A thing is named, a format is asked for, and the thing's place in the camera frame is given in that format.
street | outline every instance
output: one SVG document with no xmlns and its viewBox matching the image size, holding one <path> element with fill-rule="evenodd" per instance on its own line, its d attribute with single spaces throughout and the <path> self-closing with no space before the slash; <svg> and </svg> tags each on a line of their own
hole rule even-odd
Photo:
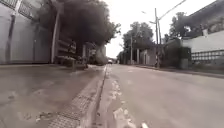
<svg viewBox="0 0 224 128">
<path fill-rule="evenodd" d="M 112 65 L 108 66 L 106 88 L 112 90 L 108 112 L 115 118 L 108 117 L 107 124 L 115 120 L 117 128 L 130 124 L 119 124 L 124 118 L 136 127 L 142 123 L 150 128 L 224 126 L 224 79 Z"/>
</svg>

concrete wall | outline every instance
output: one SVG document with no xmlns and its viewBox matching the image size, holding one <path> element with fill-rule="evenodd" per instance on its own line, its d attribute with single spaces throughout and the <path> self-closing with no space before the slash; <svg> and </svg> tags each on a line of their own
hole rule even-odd
<svg viewBox="0 0 224 128">
<path fill-rule="evenodd" d="M 200 36 L 190 40 L 183 40 L 183 45 L 191 48 L 192 52 L 224 49 L 224 31 Z"/>
<path fill-rule="evenodd" d="M 14 10 L 1 3 L 0 10 L 0 64 L 6 63 L 7 42 L 11 44 L 9 63 L 49 63 L 52 33 L 18 13 L 10 38 Z"/>
<path fill-rule="evenodd" d="M 156 50 L 144 50 L 140 53 L 140 64 L 154 66 L 156 63 Z"/>
<path fill-rule="evenodd" d="M 11 24 L 12 9 L 0 3 L 0 64 L 5 63 L 5 50 Z"/>
</svg>

overcast sky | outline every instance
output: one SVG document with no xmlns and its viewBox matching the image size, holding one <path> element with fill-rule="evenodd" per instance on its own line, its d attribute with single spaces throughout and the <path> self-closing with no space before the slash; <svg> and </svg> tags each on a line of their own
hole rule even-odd
<svg viewBox="0 0 224 128">
<path fill-rule="evenodd" d="M 121 32 L 124 34 L 130 29 L 130 24 L 134 21 L 149 22 L 155 21 L 154 10 L 157 8 L 158 17 L 164 14 L 182 0 L 103 0 L 108 4 L 110 10 L 110 20 L 121 24 Z M 202 7 L 214 2 L 215 0 L 187 0 L 181 6 L 166 15 L 161 21 L 162 36 L 169 32 L 172 17 L 177 12 L 185 12 L 190 15 Z M 122 34 L 112 39 L 111 43 L 106 46 L 108 57 L 116 58 L 122 50 L 119 44 L 123 44 Z"/>
</svg>

white painted line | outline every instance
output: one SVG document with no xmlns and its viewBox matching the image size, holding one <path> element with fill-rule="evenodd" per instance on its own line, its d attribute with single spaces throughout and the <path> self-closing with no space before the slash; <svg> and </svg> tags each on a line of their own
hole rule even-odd
<svg viewBox="0 0 224 128">
<path fill-rule="evenodd" d="M 149 128 L 146 123 L 142 123 L 142 128 Z"/>
</svg>

power line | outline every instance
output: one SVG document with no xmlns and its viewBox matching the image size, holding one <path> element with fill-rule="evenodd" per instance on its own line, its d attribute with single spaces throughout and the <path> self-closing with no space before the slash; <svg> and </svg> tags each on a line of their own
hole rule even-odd
<svg viewBox="0 0 224 128">
<path fill-rule="evenodd" d="M 172 10 L 174 10 L 175 8 L 177 8 L 178 6 L 180 6 L 181 4 L 183 4 L 184 2 L 186 2 L 187 0 L 183 0 L 181 1 L 179 4 L 177 4 L 176 6 L 174 6 L 173 8 L 171 8 L 170 10 L 168 10 L 165 14 L 163 14 L 159 20 L 161 20 L 164 16 L 166 16 L 168 13 L 170 13 Z"/>
</svg>

